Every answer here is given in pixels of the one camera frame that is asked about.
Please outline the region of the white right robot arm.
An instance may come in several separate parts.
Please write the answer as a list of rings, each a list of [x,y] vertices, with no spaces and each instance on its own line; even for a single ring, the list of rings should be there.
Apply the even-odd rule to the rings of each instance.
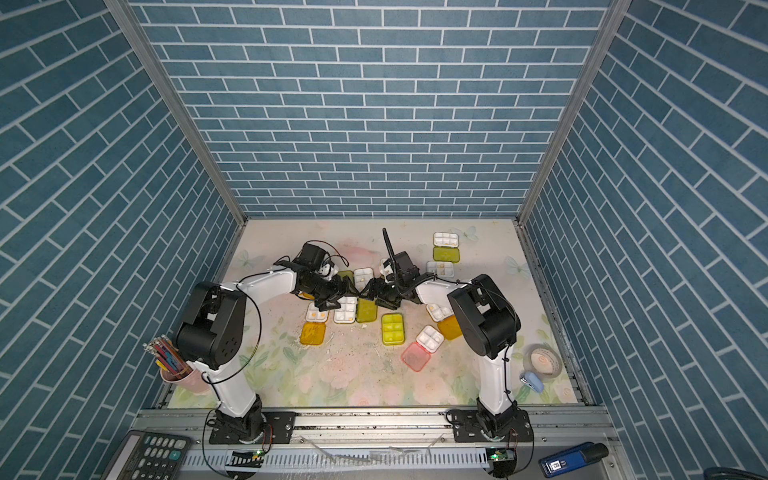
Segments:
[[[521,321],[495,282],[481,274],[468,282],[425,273],[409,284],[397,277],[374,278],[360,296],[394,310],[402,301],[450,309],[479,362],[477,420],[490,439],[508,435],[522,410],[512,393],[511,353]]]

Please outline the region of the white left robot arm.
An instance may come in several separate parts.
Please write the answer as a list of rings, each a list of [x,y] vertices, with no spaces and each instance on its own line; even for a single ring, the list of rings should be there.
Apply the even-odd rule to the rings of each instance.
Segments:
[[[246,307],[284,294],[305,294],[321,311],[338,309],[339,300],[359,294],[350,278],[324,277],[307,268],[260,272],[239,282],[195,285],[181,314],[176,347],[201,372],[218,404],[212,427],[228,443],[266,441],[270,428],[259,395],[249,386],[240,363]]]

